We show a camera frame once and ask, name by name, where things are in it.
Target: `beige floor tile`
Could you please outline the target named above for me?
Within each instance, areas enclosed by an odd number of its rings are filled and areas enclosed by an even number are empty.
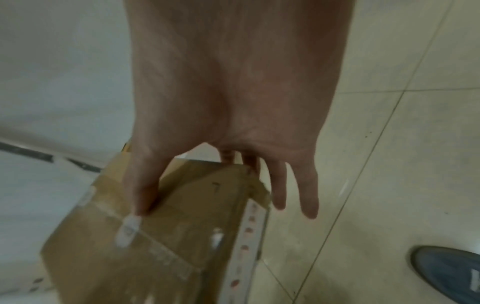
[[[248,304],[291,304],[292,299],[263,262],[256,267]]]
[[[405,93],[297,303],[452,303],[407,256],[480,253],[479,117],[480,90]]]
[[[337,91],[405,89],[450,3],[359,0]]]
[[[480,1],[455,0],[409,89],[480,87]]]
[[[306,278],[399,98],[400,93],[336,96],[317,144],[321,204],[317,220],[302,215],[297,184],[289,168],[287,208],[272,211],[263,258],[292,297]],[[261,176],[269,186],[266,169]]]

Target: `hand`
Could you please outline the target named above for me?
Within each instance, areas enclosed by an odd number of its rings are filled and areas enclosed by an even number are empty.
[[[335,94],[353,1],[127,0],[135,98],[124,186],[136,214],[159,178],[208,142],[268,166],[273,204],[286,207],[287,167],[301,209],[319,211],[316,142]]]

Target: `floor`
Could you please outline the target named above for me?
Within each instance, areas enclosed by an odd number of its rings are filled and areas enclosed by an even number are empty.
[[[290,175],[250,304],[452,303],[407,256],[480,253],[479,14],[477,0],[358,2],[317,146],[319,219]]]

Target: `package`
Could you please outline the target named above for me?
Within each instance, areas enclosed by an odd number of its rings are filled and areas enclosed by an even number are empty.
[[[119,154],[46,242],[63,304],[245,304],[270,194],[243,165],[175,159],[159,205],[131,214]]]

